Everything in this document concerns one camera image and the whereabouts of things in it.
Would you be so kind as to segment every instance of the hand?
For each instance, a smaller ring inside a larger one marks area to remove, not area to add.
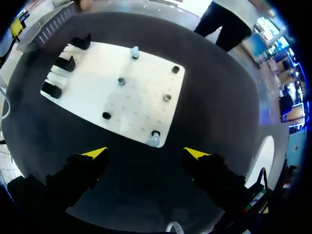
[[[93,0],[74,0],[81,11],[92,11]]]

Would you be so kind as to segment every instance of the gray tabletop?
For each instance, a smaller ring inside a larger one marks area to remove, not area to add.
[[[72,37],[140,50],[185,67],[181,95],[162,148],[151,148],[102,129],[40,95],[49,69]],[[110,165],[93,190],[68,212],[107,228],[165,230],[178,221],[188,233],[208,230],[222,214],[181,167],[183,147],[216,152],[246,175],[259,123],[256,85],[228,54],[192,31],[127,13],[75,16],[43,50],[25,53],[10,80],[12,112],[2,123],[21,171],[44,181],[67,156],[109,147]]]

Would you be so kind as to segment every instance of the black pants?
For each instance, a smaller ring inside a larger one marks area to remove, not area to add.
[[[221,26],[222,30],[215,44],[226,52],[252,33],[239,17],[214,2],[208,7],[194,32],[206,37]]]

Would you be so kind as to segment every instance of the white plate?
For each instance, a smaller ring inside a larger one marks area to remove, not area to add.
[[[71,113],[104,129],[146,144],[152,131],[160,132],[165,144],[181,91],[185,69],[174,62],[140,51],[133,59],[130,48],[92,42],[82,51],[67,46],[60,57],[73,56],[76,68],[72,73],[56,66],[51,68],[47,82],[62,89],[55,99],[40,93]],[[172,68],[180,68],[177,74]],[[125,79],[120,86],[118,78]],[[170,95],[169,102],[164,95]],[[111,119],[102,117],[103,112]]]

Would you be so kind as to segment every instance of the floor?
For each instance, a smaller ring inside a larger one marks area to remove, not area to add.
[[[200,21],[199,16],[186,10],[148,0],[99,0],[96,1],[94,5],[94,10],[96,12],[117,11],[144,14],[172,21],[190,30],[194,30]],[[30,11],[30,17],[27,19],[26,25],[32,25],[52,9],[53,5],[51,0],[43,0],[39,6]],[[215,33],[209,35],[207,39],[215,42],[218,33],[219,31],[217,30]],[[21,52],[16,51],[15,47],[13,48],[10,58],[0,70],[0,75],[7,83],[21,57]],[[267,64],[263,63],[260,68],[256,66],[241,46],[233,49],[229,54],[246,69],[257,83],[260,97],[259,124],[266,125],[279,123],[278,84],[275,77],[270,73]],[[2,110],[3,102],[3,96],[0,96],[0,110]],[[13,178],[21,175],[6,145],[0,145],[0,171],[5,183],[8,183]],[[175,212],[183,216],[180,211],[177,210]]]

